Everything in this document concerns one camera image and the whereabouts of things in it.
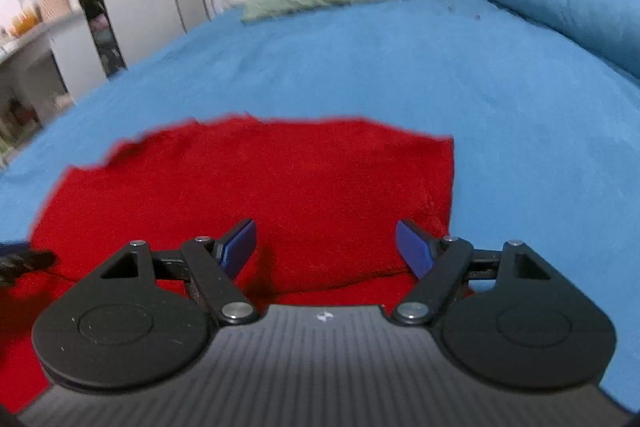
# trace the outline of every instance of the bed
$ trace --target bed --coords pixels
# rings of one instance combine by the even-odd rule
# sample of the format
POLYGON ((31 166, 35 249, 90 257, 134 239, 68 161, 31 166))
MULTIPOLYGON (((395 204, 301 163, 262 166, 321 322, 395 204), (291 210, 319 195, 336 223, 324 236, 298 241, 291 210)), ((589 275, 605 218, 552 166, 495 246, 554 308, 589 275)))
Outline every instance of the bed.
POLYGON ((488 0, 386 0, 243 25, 231 9, 81 100, 0 176, 2 239, 28 237, 68 165, 186 118, 365 116, 452 135, 450 230, 526 241, 612 318, 603 389, 640 409, 640 89, 488 0))

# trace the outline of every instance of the light blue blanket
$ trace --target light blue blanket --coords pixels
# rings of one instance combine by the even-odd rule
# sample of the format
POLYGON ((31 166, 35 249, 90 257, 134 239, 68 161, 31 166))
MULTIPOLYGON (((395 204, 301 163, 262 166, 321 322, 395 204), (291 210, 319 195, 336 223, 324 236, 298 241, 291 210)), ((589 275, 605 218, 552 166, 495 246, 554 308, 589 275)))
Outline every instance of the light blue blanket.
MULTIPOLYGON (((453 135, 451 232, 479 248, 523 239, 594 299, 618 332, 603 387, 640 408, 640 90, 632 78, 487 0, 389 0, 253 25, 232 10, 38 136, 0 174, 2 238, 28 235, 65 166, 98 162, 115 140, 145 129, 230 112, 364 115, 453 135)), ((213 153, 203 151, 203 161, 213 153)))

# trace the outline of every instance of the desk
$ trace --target desk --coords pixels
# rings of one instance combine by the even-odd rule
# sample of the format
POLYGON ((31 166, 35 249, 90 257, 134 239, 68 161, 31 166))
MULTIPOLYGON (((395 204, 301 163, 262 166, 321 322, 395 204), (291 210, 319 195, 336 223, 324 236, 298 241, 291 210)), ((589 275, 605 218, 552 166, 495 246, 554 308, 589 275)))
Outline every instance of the desk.
POLYGON ((55 117, 57 95, 76 101, 106 79, 82 12, 40 23, 3 49, 0 105, 14 92, 42 123, 55 117))

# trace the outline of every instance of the silver screw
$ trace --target silver screw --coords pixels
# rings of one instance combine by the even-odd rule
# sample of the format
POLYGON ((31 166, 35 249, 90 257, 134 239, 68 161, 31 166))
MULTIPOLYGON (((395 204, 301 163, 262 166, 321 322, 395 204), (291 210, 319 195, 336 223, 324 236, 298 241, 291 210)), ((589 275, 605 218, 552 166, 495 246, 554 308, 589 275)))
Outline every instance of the silver screw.
POLYGON ((421 302, 403 302, 398 313, 406 319, 423 319, 429 314, 429 307, 421 302))
POLYGON ((254 312, 254 307, 247 302, 229 302, 222 306, 222 314, 230 319, 245 319, 254 312))

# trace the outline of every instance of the red garment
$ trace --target red garment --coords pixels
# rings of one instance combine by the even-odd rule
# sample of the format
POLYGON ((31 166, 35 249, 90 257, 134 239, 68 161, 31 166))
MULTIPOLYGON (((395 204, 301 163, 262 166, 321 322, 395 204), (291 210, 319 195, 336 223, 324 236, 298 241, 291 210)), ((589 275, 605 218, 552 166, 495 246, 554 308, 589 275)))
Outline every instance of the red garment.
MULTIPOLYGON (((59 255, 52 273, 79 280, 131 239, 172 249, 251 217, 258 248, 236 283, 258 305, 391 309, 415 284, 396 223, 445 235, 452 181, 452 139, 364 120, 190 122, 121 145, 104 167, 70 169, 32 242, 59 255)), ((0 380, 24 372, 9 365, 0 380)), ((15 410, 33 386, 12 393, 15 410)))

